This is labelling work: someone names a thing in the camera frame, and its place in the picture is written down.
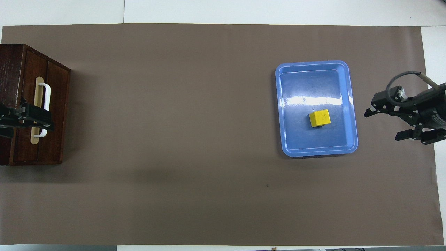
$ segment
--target wooden drawer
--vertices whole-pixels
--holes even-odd
[[[21,97],[34,103],[36,78],[51,87],[54,132],[31,143],[31,128],[0,137],[0,165],[42,165],[62,162],[70,69],[27,45],[0,44],[0,101],[18,108]]]

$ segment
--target white handle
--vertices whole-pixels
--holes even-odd
[[[44,98],[44,105],[43,109],[49,111],[50,110],[50,101],[51,101],[51,87],[48,84],[45,83],[39,83],[40,86],[45,87],[45,98]],[[39,135],[34,135],[35,138],[43,138],[46,136],[47,130],[42,129],[42,133]]]

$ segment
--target blue tray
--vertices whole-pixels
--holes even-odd
[[[358,148],[350,72],[345,62],[284,63],[276,69],[282,150],[290,157],[352,153]],[[328,109],[331,124],[311,127]]]

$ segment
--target brown paper mat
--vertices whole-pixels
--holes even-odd
[[[2,42],[72,79],[65,162],[0,168],[1,244],[443,244],[433,146],[363,117],[394,75],[425,71],[419,27],[16,26]],[[350,67],[359,148],[288,158],[274,70],[333,59]]]

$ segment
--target wood grain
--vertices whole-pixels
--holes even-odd
[[[25,76],[23,79],[23,91],[21,96],[28,103],[34,104],[34,92],[36,89],[36,78],[46,76],[47,61],[38,55],[27,51],[25,63]],[[17,130],[16,145],[14,148],[14,162],[36,161],[39,145],[34,145],[29,140],[31,127]]]
[[[0,55],[0,102],[16,107],[22,76],[23,45],[0,44]],[[8,165],[11,144],[10,138],[0,137],[0,165]]]
[[[68,71],[48,62],[47,84],[51,86],[50,112],[54,122],[54,132],[40,139],[38,161],[62,161],[63,127],[65,123],[65,104]]]

